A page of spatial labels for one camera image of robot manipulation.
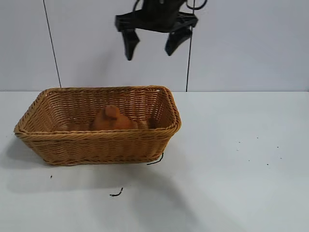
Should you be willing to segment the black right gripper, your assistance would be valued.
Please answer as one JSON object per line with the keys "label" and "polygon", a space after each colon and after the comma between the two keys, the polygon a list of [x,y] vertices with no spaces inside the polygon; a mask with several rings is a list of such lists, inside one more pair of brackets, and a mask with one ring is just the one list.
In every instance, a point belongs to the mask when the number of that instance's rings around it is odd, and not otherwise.
{"label": "black right gripper", "polygon": [[138,3],[139,1],[135,2],[132,12],[115,16],[115,26],[123,36],[127,60],[132,60],[135,48],[140,42],[135,29],[171,32],[165,45],[168,56],[191,38],[190,26],[195,27],[198,18],[194,14],[180,11],[184,0],[144,0],[139,10]]}

